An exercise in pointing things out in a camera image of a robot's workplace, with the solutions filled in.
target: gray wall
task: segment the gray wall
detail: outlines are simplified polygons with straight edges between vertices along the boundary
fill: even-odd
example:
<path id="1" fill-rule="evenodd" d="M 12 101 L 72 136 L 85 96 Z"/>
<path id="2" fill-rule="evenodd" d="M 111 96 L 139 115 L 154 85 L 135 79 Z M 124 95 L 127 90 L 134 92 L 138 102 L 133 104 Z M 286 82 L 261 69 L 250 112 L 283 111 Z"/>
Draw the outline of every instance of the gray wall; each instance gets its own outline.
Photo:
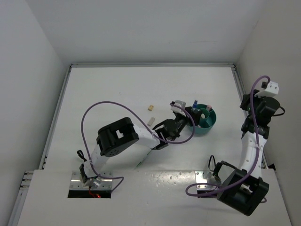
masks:
<path id="1" fill-rule="evenodd" d="M 0 225 L 40 162 L 64 68 L 25 0 L 0 0 Z"/>
<path id="2" fill-rule="evenodd" d="M 234 62 L 266 0 L 27 0 L 74 62 Z"/>
<path id="3" fill-rule="evenodd" d="M 285 203 L 294 225 L 301 225 L 301 1 L 270 0 L 246 48 L 238 70 L 247 91 L 260 75 L 279 83 L 277 99 L 286 109 L 270 124 L 265 153 L 275 163 Z"/>

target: purple cable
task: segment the purple cable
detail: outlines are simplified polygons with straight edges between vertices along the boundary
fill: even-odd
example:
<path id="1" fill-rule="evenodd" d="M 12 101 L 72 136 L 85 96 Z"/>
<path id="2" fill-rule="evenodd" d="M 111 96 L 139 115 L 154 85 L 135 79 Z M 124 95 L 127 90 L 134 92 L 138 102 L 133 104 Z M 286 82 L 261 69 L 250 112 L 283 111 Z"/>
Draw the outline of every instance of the purple cable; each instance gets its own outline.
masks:
<path id="1" fill-rule="evenodd" d="M 85 145 L 85 148 L 86 148 L 86 151 L 87 151 L 87 154 L 88 154 L 88 158 L 89 158 L 89 161 L 90 161 L 90 165 L 91 165 L 92 171 L 93 171 L 97 176 L 99 176 L 99 177 L 102 178 L 102 179 L 109 179 L 109 180 L 110 180 L 110 179 L 111 179 L 111 180 L 121 179 L 121 180 L 119 181 L 119 183 L 112 189 L 112 192 L 113 192 L 113 191 L 114 191 L 114 190 L 122 183 L 122 181 L 124 180 L 124 177 L 108 178 L 108 177 L 104 177 L 104 176 L 102 176 L 102 175 L 100 175 L 99 173 L 96 172 L 96 170 L 95 170 L 95 168 L 94 168 L 94 166 L 93 166 L 93 164 L 92 164 L 91 155 L 90 155 L 89 148 L 88 148 L 88 145 L 87 145 L 87 142 L 86 142 L 86 138 L 85 138 L 85 134 L 84 134 L 84 120 L 85 120 L 86 114 L 87 114 L 93 107 L 95 107 L 96 105 L 100 105 L 100 104 L 113 104 L 113 105 L 118 105 L 118 106 L 120 106 L 120 107 L 123 107 L 123 108 L 127 109 L 130 113 L 132 113 L 132 114 L 133 114 L 133 115 L 134 115 L 134 116 L 142 123 L 143 126 L 145 126 L 145 128 L 146 128 L 146 129 L 147 129 L 147 130 L 148 130 L 155 138 L 159 139 L 160 141 L 169 143 L 169 144 L 174 144 L 174 145 L 184 144 L 184 143 L 186 143 L 187 141 L 189 141 L 189 140 L 193 137 L 193 135 L 194 135 L 194 133 L 195 133 L 195 126 L 196 126 L 196 125 L 195 125 L 195 123 L 194 123 L 194 120 L 193 120 L 192 116 L 191 116 L 184 108 L 181 108 L 181 107 L 176 106 L 176 105 L 173 105 L 173 104 L 170 104 L 170 105 L 171 105 L 172 107 L 177 107 L 177 108 L 181 109 L 181 110 L 189 117 L 189 119 L 190 119 L 191 122 L 192 122 L 192 126 L 193 126 L 191 136 L 190 136 L 189 138 L 187 138 L 186 140 L 180 141 L 180 142 L 168 141 L 168 140 L 164 140 L 164 139 L 159 138 L 158 136 L 156 136 L 155 134 L 153 134 L 153 132 L 151 131 L 151 129 L 148 128 L 148 126 L 142 121 L 142 119 L 141 119 L 135 112 L 133 112 L 131 109 L 129 109 L 128 107 L 126 107 L 126 106 L 124 106 L 124 105 L 122 105 L 122 104 L 119 104 L 119 103 L 113 102 L 113 101 L 101 101 L 101 102 L 97 102 L 97 103 L 93 104 L 92 106 L 90 106 L 90 107 L 85 111 L 85 113 L 84 113 L 84 115 L 83 115 L 83 117 L 82 117 L 82 119 L 81 119 L 81 124 L 80 124 L 81 135 L 82 135 L 82 137 L 83 137 L 84 145 Z"/>
<path id="2" fill-rule="evenodd" d="M 253 119 L 253 123 L 254 123 L 255 133 L 256 133 L 256 143 L 257 143 L 258 146 L 259 146 L 259 133 L 258 133 L 258 128 L 257 128 L 257 122 L 256 122 L 255 110 L 254 110 L 253 94 L 254 94 L 255 86 L 256 86 L 257 83 L 258 83 L 261 79 L 263 79 L 263 78 L 267 78 L 267 79 L 268 79 L 268 83 L 270 82 L 269 76 L 267 76 L 267 75 L 261 76 L 260 78 L 258 78 L 258 79 L 254 82 L 254 84 L 253 84 L 253 86 L 252 86 L 252 88 L 251 88 L 251 92 L 250 92 L 250 94 L 251 94 L 251 98 L 250 98 L 251 113 L 252 113 L 252 119 Z M 220 188 L 220 189 L 218 189 L 218 190 L 216 190 L 216 191 L 212 191 L 212 192 L 208 192 L 208 193 L 204 193 L 204 194 L 192 194 L 192 193 L 189 193 L 188 190 L 189 190 L 191 187 L 195 186 L 195 185 L 200 185 L 200 184 L 192 184 L 192 185 L 189 185 L 189 186 L 186 188 L 185 192 L 186 192 L 186 194 L 187 194 L 188 196 L 194 196 L 194 197 L 207 197 L 207 196 L 211 196 L 211 195 L 214 195 L 214 194 L 218 194 L 219 192 L 226 191 L 226 190 L 228 190 L 228 189 L 230 189 L 230 188 L 233 188 L 233 187 L 235 187 L 235 186 L 237 186 L 237 185 L 240 185 L 240 184 L 242 184 L 242 183 L 243 183 L 243 182 L 244 182 L 244 181 L 252 174 L 252 172 L 254 171 L 254 169 L 255 169 L 255 167 L 256 167 L 256 165 L 257 165 L 258 158 L 259 158 L 259 148 L 256 148 L 256 156 L 255 156 L 255 160 L 254 160 L 254 164 L 253 164 L 252 168 L 249 170 L 249 172 L 248 172 L 243 178 L 241 178 L 240 180 L 238 180 L 237 182 L 235 182 L 235 183 L 233 183 L 233 184 L 231 184 L 231 185 L 229 185 L 229 186 L 222 187 L 222 188 Z"/>

